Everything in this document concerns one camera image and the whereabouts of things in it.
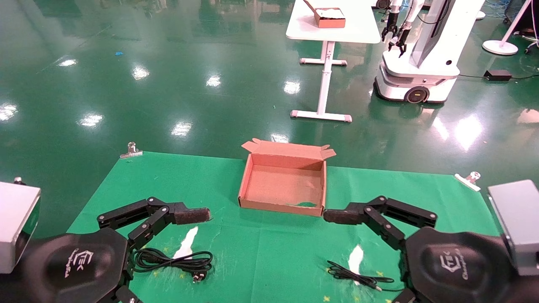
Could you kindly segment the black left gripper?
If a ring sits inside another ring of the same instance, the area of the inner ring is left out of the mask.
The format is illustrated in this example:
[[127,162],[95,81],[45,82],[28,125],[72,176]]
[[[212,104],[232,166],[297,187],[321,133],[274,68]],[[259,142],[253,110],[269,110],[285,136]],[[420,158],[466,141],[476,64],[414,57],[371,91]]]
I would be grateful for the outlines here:
[[[128,247],[142,249],[169,224],[209,220],[208,208],[150,197],[98,215],[96,232],[33,240],[17,264],[17,302],[141,303],[125,286]],[[114,231],[137,222],[128,240]]]

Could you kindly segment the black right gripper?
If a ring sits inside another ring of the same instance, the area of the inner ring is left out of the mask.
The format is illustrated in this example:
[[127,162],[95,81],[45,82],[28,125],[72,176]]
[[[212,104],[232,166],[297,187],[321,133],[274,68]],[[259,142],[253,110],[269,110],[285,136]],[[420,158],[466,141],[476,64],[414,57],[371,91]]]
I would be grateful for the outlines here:
[[[387,217],[421,229],[406,240]],[[538,276],[518,274],[499,237],[439,232],[433,229],[435,213],[384,196],[366,203],[350,202],[343,210],[325,209],[323,218],[342,225],[365,224],[394,250],[404,247],[407,288],[393,303],[539,301]]]

